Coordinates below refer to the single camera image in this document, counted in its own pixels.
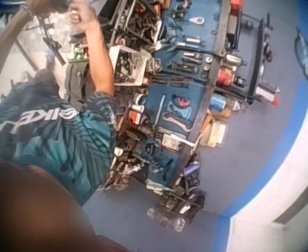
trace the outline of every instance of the floor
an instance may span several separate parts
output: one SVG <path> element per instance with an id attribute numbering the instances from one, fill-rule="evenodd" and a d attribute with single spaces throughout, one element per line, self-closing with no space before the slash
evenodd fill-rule
<path id="1" fill-rule="evenodd" d="M 308 103 L 308 87 L 299 84 L 302 70 L 293 49 L 298 23 L 296 2 L 245 0 L 244 12 L 247 14 L 266 17 L 267 12 L 271 12 L 274 62 L 265 70 L 265 77 L 271 84 L 280 87 L 280 104 L 273 107 L 256 102 L 246 113 L 233 115 L 224 147 L 200 150 L 201 188 L 207 193 L 205 211 L 198 214 L 194 222 L 181 233 L 172 228 L 160 227 L 147 216 L 148 209 L 157 202 L 157 196 L 145 190 L 137 181 L 131 181 L 122 192 L 97 192 L 84 206 L 97 234 L 105 235 L 131 251 L 225 251 L 229 218 L 258 193 L 262 184 L 251 188 L 249 192 L 247 188 L 254 185 L 254 180 L 263 169 L 269 166 L 275 169 L 293 144 L 293 136 L 286 139 L 282 139 L 282 136 L 288 130 L 288 120 L 298 99 L 297 94 Z M 68 20 L 64 15 L 56 15 L 51 19 L 56 22 L 53 36 L 64 45 L 61 52 L 65 57 L 70 33 Z M 37 65 L 43 67 L 46 48 L 39 37 L 36 31 L 24 31 L 19 39 L 24 41 L 25 48 Z M 247 78 L 252 74 L 255 50 L 253 37 L 243 34 L 240 40 L 240 54 L 249 61 L 242 73 Z M 61 95 L 64 94 L 65 69 L 66 66 L 61 65 L 56 68 Z M 25 70 L 33 74 L 14 46 L 0 78 L 0 96 L 9 92 L 10 79 L 19 81 L 21 72 Z M 300 110 L 301 117 L 304 116 L 306 103 Z M 295 125 L 293 128 L 295 136 L 300 126 Z M 284 148 L 274 153 L 274 147 L 280 139 Z"/>

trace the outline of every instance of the person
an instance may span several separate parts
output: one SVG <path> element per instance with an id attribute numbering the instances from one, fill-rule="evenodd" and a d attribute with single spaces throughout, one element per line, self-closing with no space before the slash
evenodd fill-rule
<path id="1" fill-rule="evenodd" d="M 0 73 L 20 30 L 52 0 L 26 0 L 0 33 Z M 69 4 L 85 32 L 95 93 L 77 112 L 47 69 L 0 104 L 0 251 L 127 251 L 96 236 L 81 206 L 107 174 L 116 143 L 114 71 L 94 10 Z"/>

